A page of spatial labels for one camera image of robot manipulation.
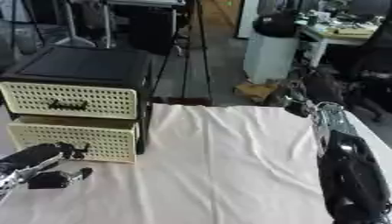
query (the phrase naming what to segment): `tripod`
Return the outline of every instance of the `tripod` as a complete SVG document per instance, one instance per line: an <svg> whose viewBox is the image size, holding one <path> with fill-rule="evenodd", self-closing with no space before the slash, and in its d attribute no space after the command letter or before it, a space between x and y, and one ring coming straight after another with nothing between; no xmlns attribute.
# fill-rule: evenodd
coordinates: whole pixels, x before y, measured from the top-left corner
<svg viewBox="0 0 392 224"><path fill-rule="evenodd" d="M202 53L203 53L204 73L206 76L206 87L207 87L207 94L208 94L208 102L201 103L201 104L211 105L213 102L212 89L211 89L211 75L210 75L209 66L208 66L207 41L206 41L206 33L205 33L205 27L204 27L204 21L203 21L203 7L202 7L200 0L195 0L194 2L189 3L188 9L187 9L189 25L187 26L188 36L186 37L186 44L185 44L185 57L184 57L185 65L184 65L184 73L183 73L184 79L183 79L182 88L181 88L180 100L184 100L185 96L186 96L186 86L187 86L186 83L187 83L187 79L188 79L189 66L190 66L190 60L191 60L190 48L191 48L191 43L192 43L194 4L196 4L196 11L197 11L197 17L198 17L198 23L199 23L199 32L200 32L199 35L200 35L201 48L202 48ZM179 28L177 27L176 31L171 39L171 49L173 48L173 46L175 44L175 41L178 37L178 34L179 34ZM152 98L154 96L154 94L158 88L158 84L159 84L160 80L162 79L164 70L166 68L168 59L171 54L171 49L168 51L168 53L164 57L164 62L159 70L158 75L157 75L157 80L156 80L154 86L152 87L150 98Z"/></svg>

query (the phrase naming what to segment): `tripod leg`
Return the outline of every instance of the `tripod leg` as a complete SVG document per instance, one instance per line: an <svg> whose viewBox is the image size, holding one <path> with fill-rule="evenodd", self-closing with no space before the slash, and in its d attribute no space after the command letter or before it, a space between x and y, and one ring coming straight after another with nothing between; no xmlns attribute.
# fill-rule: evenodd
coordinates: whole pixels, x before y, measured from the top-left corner
<svg viewBox="0 0 392 224"><path fill-rule="evenodd" d="M151 90L151 93L150 93L150 99L151 99L152 97L154 97L155 91L157 91L159 82L161 81L162 76L163 76L163 74L164 74L164 70L165 70L165 68L166 68L167 61L169 60L169 57L170 57L172 48L173 48L173 46L174 46L174 43L175 43L175 41L176 41L176 38L177 38L178 34L179 34L179 29L176 28L176 32L175 32L174 35L171 37L171 47L170 47L168 53L166 54L166 56L164 56L164 62L162 63L162 66L161 66L161 68L160 68L160 70L159 70L159 73L157 74L157 80L155 81L154 86L152 87L152 90Z"/></svg>
<svg viewBox="0 0 392 224"><path fill-rule="evenodd" d="M10 15L10 49L12 53L15 54L15 36L16 36L16 20L17 20L17 0L12 0L11 6L11 15Z"/></svg>
<svg viewBox="0 0 392 224"><path fill-rule="evenodd" d="M27 5L25 0L21 0L21 3L23 5L24 10L27 12L27 15L29 16L30 20L33 23L34 30L38 35L39 41L41 41L42 46L45 46L46 42L45 42L44 36L42 35L42 32L37 25L37 20L35 19L35 16L32 13L32 9Z"/></svg>
<svg viewBox="0 0 392 224"><path fill-rule="evenodd" d="M202 45L202 50L203 50L204 71L206 74L208 98L212 102L213 101L213 93L211 90L211 75L210 75L209 66L208 66L206 33L204 30L204 23L203 23L203 6L201 5L200 0L196 0L196 7L197 7L198 19L199 19L200 38L201 38L201 45Z"/></svg>
<svg viewBox="0 0 392 224"><path fill-rule="evenodd" d="M111 23L110 23L110 10L109 10L109 5L106 0L101 1L103 7L103 17L104 17L104 23L105 23L105 35L106 35L106 43L105 47L110 48L112 46L112 29L111 29Z"/></svg>
<svg viewBox="0 0 392 224"><path fill-rule="evenodd" d="M193 30L193 7L189 7L188 9L188 36L186 38L186 46L185 46L185 67L184 67L184 79L182 84L182 91L181 91L181 99L185 99L186 96L186 84L187 84L187 77L189 73L189 64L191 60L191 43L192 43L192 30Z"/></svg>

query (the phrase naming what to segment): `computer screen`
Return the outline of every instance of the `computer screen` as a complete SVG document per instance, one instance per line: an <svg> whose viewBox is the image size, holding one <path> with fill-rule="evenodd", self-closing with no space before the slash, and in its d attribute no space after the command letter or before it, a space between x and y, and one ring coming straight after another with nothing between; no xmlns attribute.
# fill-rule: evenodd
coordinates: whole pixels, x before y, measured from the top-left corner
<svg viewBox="0 0 392 224"><path fill-rule="evenodd" d="M349 13L354 15L386 16L390 0L352 0Z"/></svg>

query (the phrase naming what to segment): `white cabinet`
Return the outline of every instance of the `white cabinet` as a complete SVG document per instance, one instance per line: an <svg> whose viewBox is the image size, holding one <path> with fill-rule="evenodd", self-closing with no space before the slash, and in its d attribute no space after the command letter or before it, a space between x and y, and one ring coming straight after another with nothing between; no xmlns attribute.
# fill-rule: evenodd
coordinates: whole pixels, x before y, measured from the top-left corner
<svg viewBox="0 0 392 224"><path fill-rule="evenodd" d="M291 69L297 47L297 38L270 38L252 29L243 69L255 84L267 79L284 79Z"/></svg>

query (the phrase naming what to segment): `drawer cabinet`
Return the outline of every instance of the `drawer cabinet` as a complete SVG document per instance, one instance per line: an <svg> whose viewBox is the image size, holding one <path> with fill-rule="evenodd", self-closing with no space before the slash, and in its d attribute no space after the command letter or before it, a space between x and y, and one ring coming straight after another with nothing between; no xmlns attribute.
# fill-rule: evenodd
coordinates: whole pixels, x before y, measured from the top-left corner
<svg viewBox="0 0 392 224"><path fill-rule="evenodd" d="M147 52L49 46L1 77L18 150L72 144L84 159L134 163L143 154L151 110Z"/></svg>

